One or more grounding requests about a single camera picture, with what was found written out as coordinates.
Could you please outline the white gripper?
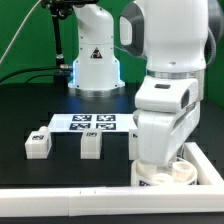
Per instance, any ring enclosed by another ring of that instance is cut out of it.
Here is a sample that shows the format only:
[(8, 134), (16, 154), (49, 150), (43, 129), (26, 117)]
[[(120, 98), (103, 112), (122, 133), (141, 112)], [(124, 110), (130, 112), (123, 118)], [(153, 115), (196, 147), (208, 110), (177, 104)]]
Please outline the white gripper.
[(137, 103), (139, 157), (157, 166), (166, 166), (195, 129), (200, 103)]

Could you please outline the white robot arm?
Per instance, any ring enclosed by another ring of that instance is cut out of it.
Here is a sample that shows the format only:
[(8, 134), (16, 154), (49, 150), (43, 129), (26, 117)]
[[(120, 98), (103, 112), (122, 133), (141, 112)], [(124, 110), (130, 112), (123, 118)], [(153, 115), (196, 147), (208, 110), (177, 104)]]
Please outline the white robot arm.
[[(111, 14), (88, 2), (73, 10), (79, 54), (69, 87), (85, 96), (123, 87)], [(224, 22), (217, 0), (134, 0), (119, 17), (122, 47), (147, 59), (135, 107), (139, 156), (150, 164), (166, 165), (199, 122), (205, 45), (221, 32), (215, 17)]]

